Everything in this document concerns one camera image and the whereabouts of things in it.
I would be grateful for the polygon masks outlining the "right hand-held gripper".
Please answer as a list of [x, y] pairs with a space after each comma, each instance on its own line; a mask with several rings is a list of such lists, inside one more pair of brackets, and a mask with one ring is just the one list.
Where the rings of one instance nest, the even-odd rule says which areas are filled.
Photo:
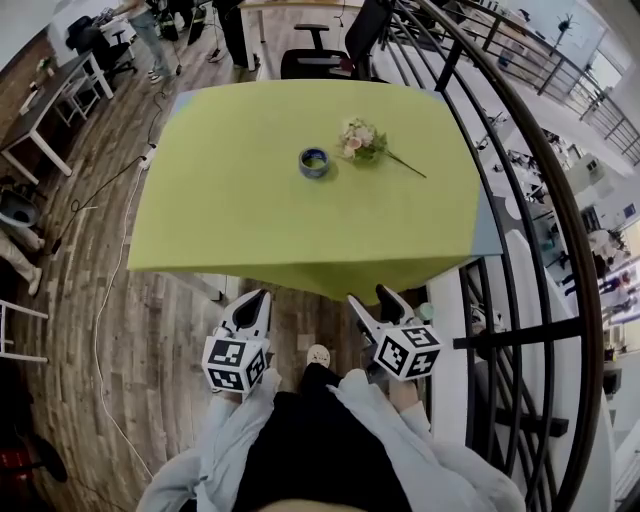
[[387, 286], [378, 284], [375, 291], [380, 303], [380, 322], [356, 296], [347, 296], [358, 330], [369, 342], [367, 371], [397, 381], [429, 377], [443, 348], [437, 332], [430, 325], [389, 324], [410, 323], [414, 310]]

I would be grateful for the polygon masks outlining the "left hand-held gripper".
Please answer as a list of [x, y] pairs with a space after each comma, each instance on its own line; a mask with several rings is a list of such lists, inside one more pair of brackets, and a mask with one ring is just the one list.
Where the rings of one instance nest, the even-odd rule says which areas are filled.
[[268, 367], [271, 293], [254, 290], [229, 304], [206, 338], [202, 369], [213, 391], [248, 394]]

